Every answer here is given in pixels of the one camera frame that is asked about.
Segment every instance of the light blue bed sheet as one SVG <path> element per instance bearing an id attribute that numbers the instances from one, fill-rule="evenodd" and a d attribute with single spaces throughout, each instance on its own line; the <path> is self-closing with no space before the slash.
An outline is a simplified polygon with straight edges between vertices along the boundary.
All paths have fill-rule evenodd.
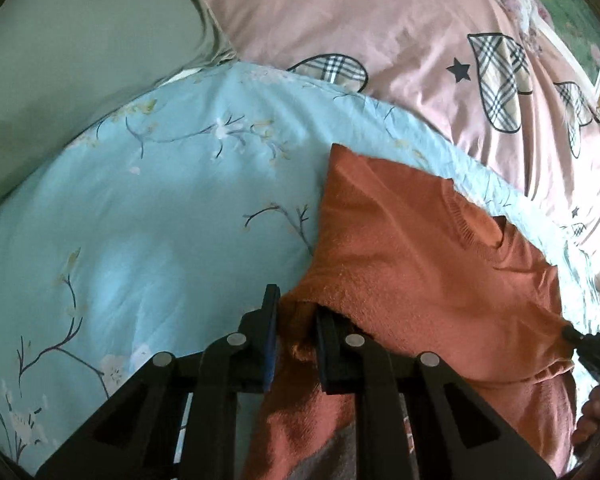
<path id="1" fill-rule="evenodd" d="M 334 142 L 505 215 L 558 266 L 565 317 L 600 330 L 584 254 L 492 171 L 406 111 L 236 62 L 118 110 L 0 208 L 0 449 L 35 472 L 149 355 L 199 352 L 267 283 L 293 287 Z M 582 402 L 592 381 L 575 377 Z M 258 401 L 240 405 L 238 466 Z"/>

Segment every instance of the silver screw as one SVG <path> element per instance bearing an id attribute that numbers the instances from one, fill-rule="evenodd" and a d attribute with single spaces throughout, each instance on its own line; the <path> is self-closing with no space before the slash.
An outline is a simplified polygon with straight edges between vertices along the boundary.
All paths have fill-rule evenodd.
<path id="1" fill-rule="evenodd" d="M 226 341 L 231 346 L 240 346 L 240 345 L 244 345 L 247 342 L 247 336 L 245 336 L 244 334 L 241 334 L 240 332 L 234 332 L 234 333 L 228 335 L 228 337 L 226 338 Z"/>
<path id="2" fill-rule="evenodd" d="M 158 352 L 156 355 L 154 355 L 152 363 L 155 366 L 159 366 L 160 368 L 162 368 L 168 365 L 171 362 L 171 359 L 172 357 L 169 352 Z"/>
<path id="3" fill-rule="evenodd" d="M 348 336 L 346 336 L 346 338 L 344 338 L 344 342 L 349 346 L 358 347 L 362 346 L 365 343 L 365 338 L 362 337 L 360 334 L 349 334 Z"/>
<path id="4" fill-rule="evenodd" d="M 425 366 L 433 368 L 440 364 L 440 358 L 433 352 L 424 352 L 424 354 L 420 356 L 420 362 Z"/>

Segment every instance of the pink fabric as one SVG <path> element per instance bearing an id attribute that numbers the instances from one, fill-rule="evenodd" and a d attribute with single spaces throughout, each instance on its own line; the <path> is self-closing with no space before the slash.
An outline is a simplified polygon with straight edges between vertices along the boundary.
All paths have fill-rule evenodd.
<path id="1" fill-rule="evenodd" d="M 522 127 L 494 129 L 484 111 L 469 34 L 502 33 L 522 44 L 495 0 L 206 0 L 243 60 L 288 69 L 339 53 L 368 73 L 364 93 L 410 110 L 531 197 L 594 252 L 600 226 L 600 124 L 581 128 L 570 148 L 565 105 L 554 83 L 575 81 L 542 35 L 526 53 L 531 95 L 518 95 Z M 470 64 L 456 83 L 446 68 Z"/>

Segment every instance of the green-gray fabric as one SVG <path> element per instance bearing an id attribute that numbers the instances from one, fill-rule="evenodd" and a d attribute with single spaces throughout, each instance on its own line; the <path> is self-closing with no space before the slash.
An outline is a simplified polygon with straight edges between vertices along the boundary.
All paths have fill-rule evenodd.
<path id="1" fill-rule="evenodd" d="M 110 111 L 234 51 L 201 0 L 7 0 L 0 8 L 0 200 Z"/>

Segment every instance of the pink blanket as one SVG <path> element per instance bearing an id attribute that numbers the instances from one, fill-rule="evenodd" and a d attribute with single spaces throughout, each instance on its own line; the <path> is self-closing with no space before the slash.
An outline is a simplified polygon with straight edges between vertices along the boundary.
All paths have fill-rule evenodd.
<path id="1" fill-rule="evenodd" d="M 600 246 L 600 123 L 541 34 L 523 46 L 496 0 L 206 0 L 248 61 L 419 115 Z"/>

